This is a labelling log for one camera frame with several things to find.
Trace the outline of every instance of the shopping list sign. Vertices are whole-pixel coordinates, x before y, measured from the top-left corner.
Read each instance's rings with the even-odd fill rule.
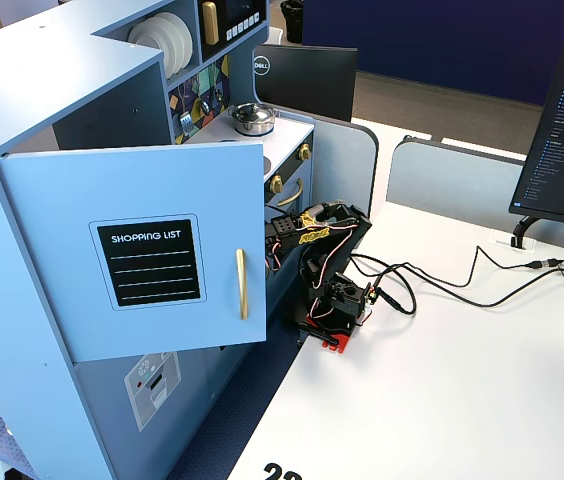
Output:
[[[195,216],[94,222],[91,234],[113,308],[206,299]]]

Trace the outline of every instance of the black number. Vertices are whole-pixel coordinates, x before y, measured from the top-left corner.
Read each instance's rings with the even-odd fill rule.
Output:
[[[277,463],[269,463],[264,467],[264,471],[267,473],[273,472],[266,480],[280,480],[282,476],[282,467]],[[288,471],[284,474],[284,480],[302,480],[302,477],[295,472]]]
[[[295,472],[289,471],[286,472],[286,475],[284,475],[284,480],[302,480],[302,477]]]
[[[282,467],[277,463],[269,463],[266,467],[264,467],[264,471],[267,473],[271,473],[271,471],[273,471],[273,474],[266,480],[280,480],[280,477],[282,476]]]

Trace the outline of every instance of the door handle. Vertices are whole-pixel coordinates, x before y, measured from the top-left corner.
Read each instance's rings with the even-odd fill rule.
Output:
[[[246,320],[249,316],[249,292],[246,285],[246,254],[238,248],[235,252],[238,263],[238,285],[240,287],[240,318]]]
[[[213,2],[202,4],[202,18],[204,18],[204,41],[207,45],[215,45],[220,41],[218,32],[218,11]]]
[[[278,207],[283,207],[291,202],[295,202],[298,198],[300,198],[300,195],[302,195],[303,191],[304,191],[304,183],[302,182],[301,178],[298,178],[298,191],[295,192],[286,200],[282,200],[281,202],[278,202]]]

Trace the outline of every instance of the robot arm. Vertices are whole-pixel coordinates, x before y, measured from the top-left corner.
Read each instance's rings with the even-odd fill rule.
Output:
[[[369,228],[371,222],[360,209],[342,202],[322,203],[299,215],[277,217],[265,227],[273,269],[279,266],[278,256],[303,248],[299,273],[306,286],[308,314],[300,329],[340,353],[365,314],[372,288],[370,283],[358,287],[339,271]]]

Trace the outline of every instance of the colorful panel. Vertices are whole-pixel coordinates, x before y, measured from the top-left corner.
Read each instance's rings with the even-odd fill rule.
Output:
[[[208,115],[202,111],[201,100],[204,100],[211,110]],[[189,138],[223,112],[229,106],[230,101],[229,59],[225,55],[169,92],[169,106],[171,115],[175,115],[174,121],[177,121],[179,115],[189,112],[194,124],[194,129],[190,133],[178,135],[176,144],[186,143]],[[182,129],[178,125],[174,127],[176,132],[181,132]]]

